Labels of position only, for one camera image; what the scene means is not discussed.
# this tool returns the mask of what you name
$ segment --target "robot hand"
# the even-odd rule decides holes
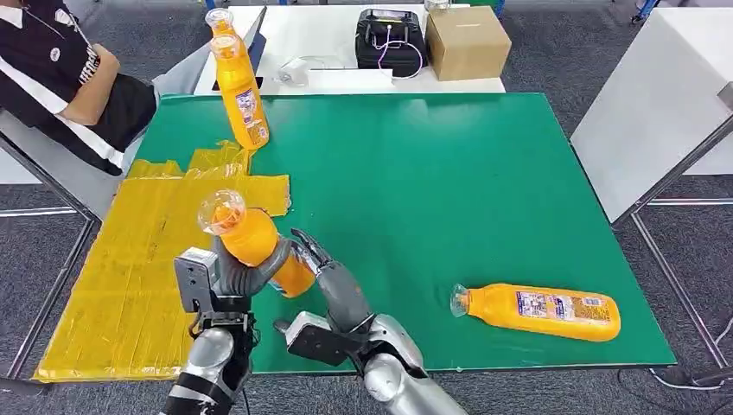
[[[288,352],[340,365],[346,358],[373,398],[394,415],[467,415],[425,371],[423,356],[399,322],[374,314],[351,272],[310,235],[297,229],[296,254],[316,275],[328,316],[302,311],[275,322]]]
[[[162,414],[229,413],[251,372],[249,356],[258,342],[252,297],[283,265],[290,250],[291,241],[281,239],[268,259],[251,268],[214,237],[213,252],[189,248],[174,260],[183,308],[196,313],[189,328],[195,340]]]

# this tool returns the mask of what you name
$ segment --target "green mat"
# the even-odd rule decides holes
[[[674,355],[542,94],[270,97],[271,142],[254,175],[289,174],[280,232],[313,234],[393,315],[427,368],[667,365]],[[176,160],[231,138],[216,97],[164,99],[138,158]],[[583,342],[487,326],[449,311],[453,284],[510,283],[614,298],[621,333]],[[271,328],[300,310],[323,314],[314,287],[253,302],[256,372],[336,369],[289,355]]]

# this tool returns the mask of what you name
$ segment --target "white table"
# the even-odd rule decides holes
[[[426,12],[422,4],[349,4],[314,6],[267,6],[260,33],[267,39],[257,76],[263,77],[263,95],[293,95],[315,93],[503,93],[499,78],[439,82],[431,67],[409,80],[383,82],[365,86],[358,82],[344,85],[284,86],[273,78],[277,70],[290,60],[301,56],[335,57],[345,68],[357,68],[354,55],[354,33],[362,10],[382,8],[412,11],[425,31]],[[239,35],[252,26],[262,6],[230,7],[234,14],[234,29]],[[216,78],[216,62],[212,55],[201,72],[194,94],[210,94]]]
[[[611,221],[733,114],[733,8],[657,8],[570,139]],[[686,174],[733,174],[733,137]]]

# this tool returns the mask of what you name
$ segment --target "person's arm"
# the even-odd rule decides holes
[[[97,124],[107,106],[112,85],[119,71],[119,61],[114,54],[99,44],[95,44],[92,48],[99,55],[97,72],[79,88],[67,107],[59,112],[63,118],[81,125]]]

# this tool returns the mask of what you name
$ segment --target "yellow tape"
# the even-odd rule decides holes
[[[248,176],[249,156],[226,143],[197,151],[186,175],[174,162],[135,163],[135,178],[120,185],[35,379],[176,377],[193,317],[181,307],[173,258],[191,246],[210,247],[196,223],[201,201],[231,188],[272,216],[290,205],[288,176]]]

